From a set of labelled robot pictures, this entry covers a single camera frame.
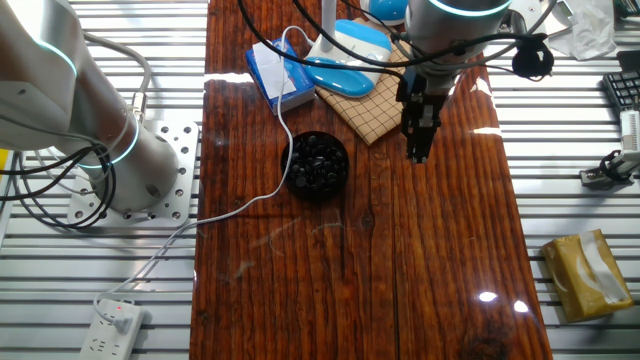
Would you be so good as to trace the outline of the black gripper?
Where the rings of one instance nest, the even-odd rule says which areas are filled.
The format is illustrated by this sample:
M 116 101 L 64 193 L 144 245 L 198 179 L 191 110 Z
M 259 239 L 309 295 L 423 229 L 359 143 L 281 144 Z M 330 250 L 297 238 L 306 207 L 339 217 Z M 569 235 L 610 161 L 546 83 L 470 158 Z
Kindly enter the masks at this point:
M 406 138 L 407 158 L 414 163 L 425 163 L 429 158 L 434 137 L 441 126 L 440 112 L 448 98 L 439 90 L 429 90 L 428 85 L 429 80 L 417 74 L 404 74 L 399 84 L 402 134 Z M 419 128 L 419 156 L 413 125 L 430 125 Z

